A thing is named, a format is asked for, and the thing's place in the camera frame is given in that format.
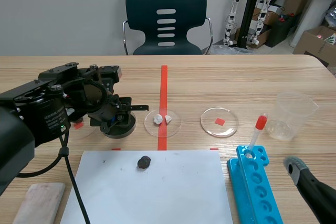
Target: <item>white pedestal sink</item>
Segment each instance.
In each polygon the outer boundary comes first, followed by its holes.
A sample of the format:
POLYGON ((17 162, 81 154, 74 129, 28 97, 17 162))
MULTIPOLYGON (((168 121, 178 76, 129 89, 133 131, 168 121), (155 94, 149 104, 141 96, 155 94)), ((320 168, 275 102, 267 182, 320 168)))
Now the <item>white pedestal sink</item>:
POLYGON ((306 13, 304 14, 293 39, 290 42, 292 47, 296 47, 304 31, 318 27, 328 10, 332 0, 312 0, 306 13))

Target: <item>blue test tube rack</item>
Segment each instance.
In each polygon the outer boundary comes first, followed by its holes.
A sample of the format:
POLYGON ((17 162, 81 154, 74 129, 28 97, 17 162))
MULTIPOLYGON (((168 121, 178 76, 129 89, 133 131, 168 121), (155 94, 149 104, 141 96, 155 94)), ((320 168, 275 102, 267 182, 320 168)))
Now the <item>blue test tube rack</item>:
POLYGON ((241 224, 283 224, 264 167, 269 160, 262 146, 237 147, 238 158, 227 161, 241 224))

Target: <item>dark stone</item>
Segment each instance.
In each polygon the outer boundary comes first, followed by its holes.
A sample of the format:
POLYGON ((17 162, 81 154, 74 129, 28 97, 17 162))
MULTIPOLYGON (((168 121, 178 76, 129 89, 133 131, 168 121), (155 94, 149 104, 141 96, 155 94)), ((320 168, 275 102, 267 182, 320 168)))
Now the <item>dark stone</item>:
POLYGON ((141 159, 138 161, 138 168, 140 169, 146 169, 149 167, 151 164, 151 159, 147 156, 143 156, 141 159))

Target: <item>metal chair leg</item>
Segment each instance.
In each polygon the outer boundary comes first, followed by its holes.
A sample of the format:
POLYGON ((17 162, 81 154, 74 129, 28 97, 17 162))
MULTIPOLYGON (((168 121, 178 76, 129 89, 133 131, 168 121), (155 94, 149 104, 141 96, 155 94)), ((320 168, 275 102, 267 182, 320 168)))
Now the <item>metal chair leg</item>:
POLYGON ((126 23, 128 23, 127 20, 122 23, 122 34, 123 34, 123 42, 124 42, 125 53, 126 53, 126 55, 128 55, 127 46, 126 46, 126 34, 125 34, 125 24, 126 23))
POLYGON ((212 45, 212 42, 213 42, 213 40, 214 40, 214 34, 213 34, 213 32, 212 32, 211 19, 210 19, 210 18, 207 18, 207 17, 205 17, 205 19, 207 19, 207 20, 209 21, 210 36, 211 36, 210 45, 209 45, 208 49, 205 51, 205 55, 207 55, 208 52, 209 52, 209 50, 210 50, 210 47, 211 47, 211 45, 212 45))

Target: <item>red cap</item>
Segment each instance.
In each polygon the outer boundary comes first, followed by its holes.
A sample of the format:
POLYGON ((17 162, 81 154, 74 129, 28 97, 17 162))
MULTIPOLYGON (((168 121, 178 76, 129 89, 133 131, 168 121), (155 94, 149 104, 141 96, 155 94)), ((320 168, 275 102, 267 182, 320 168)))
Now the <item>red cap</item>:
POLYGON ((267 122, 267 116, 265 115, 261 115, 259 118, 258 118, 258 121, 256 123, 256 128, 258 130, 263 130, 264 127, 265 127, 265 124, 267 122))

